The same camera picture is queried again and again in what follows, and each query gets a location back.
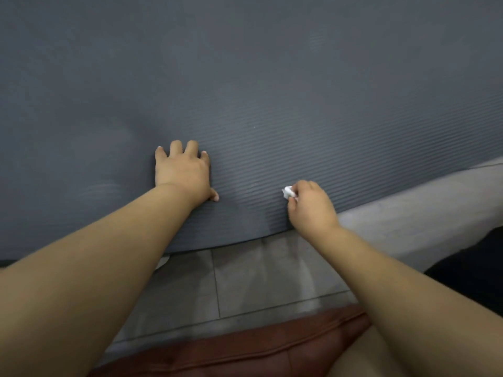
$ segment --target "red-brown fabric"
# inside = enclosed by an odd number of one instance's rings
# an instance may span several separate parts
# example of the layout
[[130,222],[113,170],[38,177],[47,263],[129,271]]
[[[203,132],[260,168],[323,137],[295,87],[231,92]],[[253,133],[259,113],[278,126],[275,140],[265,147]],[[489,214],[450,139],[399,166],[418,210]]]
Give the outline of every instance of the red-brown fabric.
[[228,335],[149,349],[90,377],[317,377],[370,326],[358,304]]

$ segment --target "gray yoga mat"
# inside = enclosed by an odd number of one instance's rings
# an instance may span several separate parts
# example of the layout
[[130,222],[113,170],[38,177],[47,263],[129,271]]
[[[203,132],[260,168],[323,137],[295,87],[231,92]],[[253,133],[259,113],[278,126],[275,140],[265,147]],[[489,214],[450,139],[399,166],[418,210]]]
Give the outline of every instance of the gray yoga mat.
[[0,0],[0,258],[153,186],[197,139],[221,202],[167,252],[289,228],[503,155],[501,0]]

